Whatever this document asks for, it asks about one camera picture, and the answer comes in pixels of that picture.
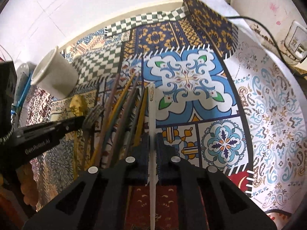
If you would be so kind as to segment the gold spoon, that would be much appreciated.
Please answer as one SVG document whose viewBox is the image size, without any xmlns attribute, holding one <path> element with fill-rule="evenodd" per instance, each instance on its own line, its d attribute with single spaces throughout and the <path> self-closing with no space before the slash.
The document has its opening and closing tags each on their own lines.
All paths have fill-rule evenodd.
<svg viewBox="0 0 307 230">
<path fill-rule="evenodd" d="M 83 96 L 76 94 L 72 97 L 70 102 L 70 110 L 74 116 L 84 116 L 88 109 L 87 103 Z M 73 146 L 73 179 L 78 177 L 78 132 L 74 132 L 74 146 Z"/>
</svg>

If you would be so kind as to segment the white chopstick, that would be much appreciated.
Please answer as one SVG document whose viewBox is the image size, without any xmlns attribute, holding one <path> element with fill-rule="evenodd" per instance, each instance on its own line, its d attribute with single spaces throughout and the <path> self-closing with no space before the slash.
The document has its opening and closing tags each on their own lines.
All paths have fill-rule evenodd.
<svg viewBox="0 0 307 230">
<path fill-rule="evenodd" d="M 149 126 L 149 197 L 150 197 L 150 229 L 155 230 L 156 225 L 156 97 L 155 97 L 155 85 L 150 84 L 148 87 L 149 103 L 148 103 L 148 126 Z"/>
</svg>

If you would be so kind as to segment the yellow chopstick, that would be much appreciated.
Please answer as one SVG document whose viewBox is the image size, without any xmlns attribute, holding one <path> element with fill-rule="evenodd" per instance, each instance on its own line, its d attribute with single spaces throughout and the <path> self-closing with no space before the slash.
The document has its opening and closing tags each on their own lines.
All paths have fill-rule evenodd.
<svg viewBox="0 0 307 230">
<path fill-rule="evenodd" d="M 111 108 L 111 113 L 110 113 L 108 124 L 107 124 L 107 130 L 113 128 L 111 123 L 112 123 L 113 120 L 116 120 L 116 116 L 118 115 L 119 110 L 122 107 L 122 103 L 124 102 L 124 98 L 125 98 L 126 93 L 127 93 L 128 89 L 129 89 L 129 86 L 131 85 L 131 83 L 132 83 L 132 81 L 134 79 L 134 76 L 135 76 L 135 74 L 133 74 L 132 77 L 129 79 L 129 81 L 127 82 L 127 84 L 124 87 L 123 91 L 121 92 L 121 94 L 120 94 L 120 96 L 119 96 L 115 106 L 113 108 Z M 97 151 L 98 151 L 98 146 L 97 146 L 96 150 L 94 151 L 93 157 L 89 161 L 89 164 L 88 164 L 89 167 L 91 167 L 91 166 L 97 166 L 98 167 L 98 165 L 95 164 L 95 160 L 96 160 L 96 156 L 97 156 Z"/>
</svg>

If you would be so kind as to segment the pink chopstick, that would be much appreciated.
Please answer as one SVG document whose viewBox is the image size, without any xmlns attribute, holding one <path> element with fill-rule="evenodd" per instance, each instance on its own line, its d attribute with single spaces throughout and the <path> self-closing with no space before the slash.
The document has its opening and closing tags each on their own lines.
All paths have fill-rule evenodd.
<svg viewBox="0 0 307 230">
<path fill-rule="evenodd" d="M 116 78 L 115 78 L 115 82 L 113 84 L 110 96 L 109 96 L 109 100 L 106 104 L 106 110 L 104 113 L 104 120 L 102 122 L 102 130 L 100 132 L 100 139 L 99 139 L 99 145 L 98 145 L 98 151 L 97 151 L 97 156 L 96 156 L 96 160 L 95 160 L 95 164 L 98 165 L 98 167 L 100 167 L 100 158 L 101 158 L 101 154 L 102 154 L 102 146 L 104 143 L 104 138 L 106 135 L 106 130 L 107 130 L 107 124 L 108 124 L 108 120 L 109 120 L 109 116 L 111 113 L 111 108 L 112 108 L 112 103 L 113 103 L 113 99 L 116 93 L 116 89 L 119 83 L 119 79 L 120 79 L 120 74 L 116 74 Z"/>
</svg>

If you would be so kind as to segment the white ceramic cup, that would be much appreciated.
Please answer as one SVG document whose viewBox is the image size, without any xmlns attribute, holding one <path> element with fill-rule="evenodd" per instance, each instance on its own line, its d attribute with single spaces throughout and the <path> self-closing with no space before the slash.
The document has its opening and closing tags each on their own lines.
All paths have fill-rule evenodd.
<svg viewBox="0 0 307 230">
<path fill-rule="evenodd" d="M 31 77 L 31 85 L 60 100 L 68 97 L 77 81 L 77 70 L 62 56 L 57 46 L 35 67 Z"/>
</svg>

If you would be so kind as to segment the dark green chopstick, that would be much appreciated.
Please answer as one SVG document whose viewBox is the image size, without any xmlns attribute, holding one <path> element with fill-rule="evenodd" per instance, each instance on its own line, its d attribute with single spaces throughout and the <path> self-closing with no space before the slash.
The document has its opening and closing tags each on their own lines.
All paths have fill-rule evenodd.
<svg viewBox="0 0 307 230">
<path fill-rule="evenodd" d="M 127 98 L 126 106 L 124 108 L 122 117 L 119 121 L 114 142 L 110 151 L 110 155 L 106 163 L 106 168 L 113 167 L 118 160 L 120 150 L 122 149 L 124 141 L 126 124 L 129 121 L 131 110 L 135 106 L 135 96 L 137 95 L 136 90 L 137 88 L 133 88 Z"/>
</svg>

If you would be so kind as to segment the colourful patchwork mat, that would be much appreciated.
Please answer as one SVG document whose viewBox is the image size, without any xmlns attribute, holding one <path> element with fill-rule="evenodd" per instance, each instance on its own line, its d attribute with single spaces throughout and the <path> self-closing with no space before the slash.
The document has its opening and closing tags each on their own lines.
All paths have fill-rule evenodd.
<svg viewBox="0 0 307 230">
<path fill-rule="evenodd" d="M 97 168 L 106 169 L 133 88 L 137 88 L 135 106 L 116 164 L 124 159 L 143 89 L 129 154 L 149 137 L 148 87 L 154 83 L 156 135 L 162 134 L 176 156 L 223 172 L 276 229 L 306 229 L 306 79 L 292 74 L 239 21 L 231 22 L 227 15 L 234 10 L 225 1 L 183 1 L 182 19 L 141 23 L 140 17 L 130 18 L 137 26 L 126 43 L 73 61 L 79 73 L 76 90 L 95 84 L 83 95 L 89 106 L 100 105 L 103 110 L 90 127 L 88 140 L 78 134 L 78 177 L 90 168 L 116 74 L 120 79 L 112 108 L 135 74 L 113 128 L 107 130 Z M 75 181 L 73 146 L 74 136 L 69 135 L 69 142 L 39 156 L 50 160 L 47 172 L 69 171 L 70 184 Z M 155 229 L 180 229 L 177 187 L 159 182 L 158 167 L 156 175 Z M 150 229 L 149 196 L 147 171 L 144 185 L 128 188 L 123 229 Z"/>
</svg>

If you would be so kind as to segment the white wall socket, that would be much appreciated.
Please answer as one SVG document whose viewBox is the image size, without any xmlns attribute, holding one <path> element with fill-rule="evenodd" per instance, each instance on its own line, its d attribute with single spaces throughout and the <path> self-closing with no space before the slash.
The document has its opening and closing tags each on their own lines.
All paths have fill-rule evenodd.
<svg viewBox="0 0 307 230">
<path fill-rule="evenodd" d="M 306 27 L 294 20 L 284 41 L 285 47 L 298 60 L 306 57 Z"/>
</svg>

